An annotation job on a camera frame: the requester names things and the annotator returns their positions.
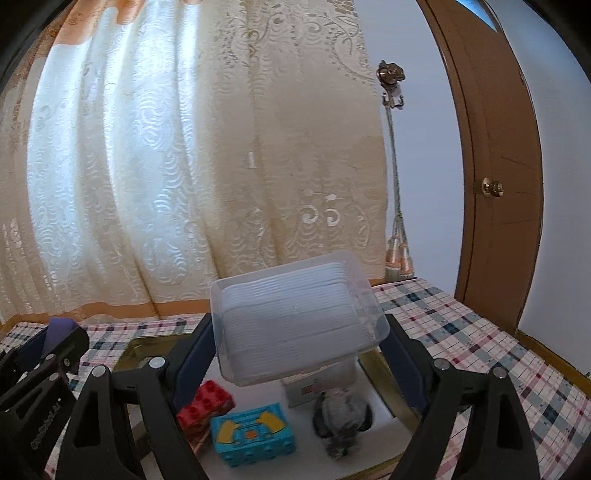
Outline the purple rectangular block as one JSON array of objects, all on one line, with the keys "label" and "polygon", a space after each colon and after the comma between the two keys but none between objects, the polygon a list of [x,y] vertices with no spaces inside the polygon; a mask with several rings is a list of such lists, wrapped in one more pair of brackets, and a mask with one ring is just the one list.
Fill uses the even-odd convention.
[{"label": "purple rectangular block", "polygon": [[78,323],[71,318],[52,317],[45,330],[45,338],[41,356],[46,357],[59,345],[72,331],[78,327]]}]

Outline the clear plastic lidded box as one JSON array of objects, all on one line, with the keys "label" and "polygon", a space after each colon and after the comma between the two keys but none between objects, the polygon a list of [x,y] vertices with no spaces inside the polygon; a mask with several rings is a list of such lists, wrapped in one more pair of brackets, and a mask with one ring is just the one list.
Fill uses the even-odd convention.
[{"label": "clear plastic lidded box", "polygon": [[390,334],[349,251],[217,280],[209,299],[219,371],[240,387],[354,358]]}]

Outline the red toy brick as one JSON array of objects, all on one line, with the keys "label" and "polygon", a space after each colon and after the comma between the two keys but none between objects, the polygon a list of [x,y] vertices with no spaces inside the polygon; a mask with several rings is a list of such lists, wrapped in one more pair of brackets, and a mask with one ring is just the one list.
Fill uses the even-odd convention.
[{"label": "red toy brick", "polygon": [[176,414],[185,437],[192,441],[209,428],[211,418],[225,415],[235,408],[233,397],[213,380],[202,383],[193,399]]}]

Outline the plaid tablecloth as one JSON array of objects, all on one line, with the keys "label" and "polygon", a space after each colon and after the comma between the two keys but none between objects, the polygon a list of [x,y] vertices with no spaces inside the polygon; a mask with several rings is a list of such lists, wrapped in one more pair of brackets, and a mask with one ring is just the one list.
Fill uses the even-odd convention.
[{"label": "plaid tablecloth", "polygon": [[[460,369],[486,373],[502,366],[520,396],[536,446],[541,479],[559,479],[590,435],[590,397],[513,336],[424,279],[374,287],[384,309],[407,334],[420,340],[435,358]],[[204,313],[115,320],[98,315],[82,325],[90,349],[70,388],[77,395],[95,364],[114,367],[134,338],[192,332]],[[1,326],[1,351],[15,348],[38,333],[44,322],[15,320]],[[455,423],[437,479],[451,479],[465,438],[468,414]]]}]

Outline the grey furry toy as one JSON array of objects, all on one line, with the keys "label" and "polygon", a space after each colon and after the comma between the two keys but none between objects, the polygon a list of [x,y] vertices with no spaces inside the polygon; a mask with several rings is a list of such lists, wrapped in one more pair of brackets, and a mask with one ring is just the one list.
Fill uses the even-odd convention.
[{"label": "grey furry toy", "polygon": [[312,426],[332,460],[355,454],[360,448],[360,433],[370,430],[373,423],[370,404],[348,388],[322,392],[315,400]]}]

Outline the blue toy brick block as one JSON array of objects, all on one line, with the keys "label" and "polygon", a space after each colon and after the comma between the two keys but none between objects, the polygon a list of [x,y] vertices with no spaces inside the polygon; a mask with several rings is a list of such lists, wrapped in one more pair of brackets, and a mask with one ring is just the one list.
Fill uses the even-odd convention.
[{"label": "blue toy brick block", "polygon": [[215,453],[230,467],[273,460],[297,450],[280,403],[216,416],[209,426]]}]

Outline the white box with red label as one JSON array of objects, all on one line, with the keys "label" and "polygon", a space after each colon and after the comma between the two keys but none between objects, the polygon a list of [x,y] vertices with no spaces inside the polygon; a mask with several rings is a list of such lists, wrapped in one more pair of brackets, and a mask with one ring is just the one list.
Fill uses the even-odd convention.
[{"label": "white box with red label", "polygon": [[318,398],[327,390],[346,387],[356,381],[355,364],[335,364],[308,374],[298,374],[280,380],[287,405],[294,408]]}]

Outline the brown wooden door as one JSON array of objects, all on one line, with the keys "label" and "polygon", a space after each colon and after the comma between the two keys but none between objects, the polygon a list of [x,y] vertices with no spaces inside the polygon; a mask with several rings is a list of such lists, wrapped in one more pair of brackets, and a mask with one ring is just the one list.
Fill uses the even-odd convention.
[{"label": "brown wooden door", "polygon": [[[455,296],[515,333],[533,280],[543,217],[542,151],[530,90],[486,1],[422,1],[454,100],[464,167]],[[485,177],[503,184],[483,195]]]}]

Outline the brass door knob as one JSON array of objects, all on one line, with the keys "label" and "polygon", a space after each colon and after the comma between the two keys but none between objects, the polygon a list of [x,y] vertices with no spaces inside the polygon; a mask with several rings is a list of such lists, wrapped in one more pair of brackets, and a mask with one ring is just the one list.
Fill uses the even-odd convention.
[{"label": "brass door knob", "polygon": [[503,184],[498,180],[485,177],[481,183],[483,195],[488,198],[501,198],[504,195]]}]

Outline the cream lace curtain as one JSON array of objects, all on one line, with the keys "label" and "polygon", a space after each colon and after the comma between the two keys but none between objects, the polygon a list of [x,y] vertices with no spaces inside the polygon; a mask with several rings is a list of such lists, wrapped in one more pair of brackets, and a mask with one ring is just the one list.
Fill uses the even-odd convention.
[{"label": "cream lace curtain", "polygon": [[352,1],[74,1],[1,90],[1,324],[163,317],[348,250],[386,155]]}]

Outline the metal flower wall hook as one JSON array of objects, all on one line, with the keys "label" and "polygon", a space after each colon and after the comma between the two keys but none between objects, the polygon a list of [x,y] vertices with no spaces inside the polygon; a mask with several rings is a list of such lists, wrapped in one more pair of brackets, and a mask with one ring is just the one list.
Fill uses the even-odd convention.
[{"label": "metal flower wall hook", "polygon": [[383,89],[383,104],[391,109],[403,109],[405,101],[400,83],[406,79],[404,69],[394,62],[382,60],[376,76]]}]

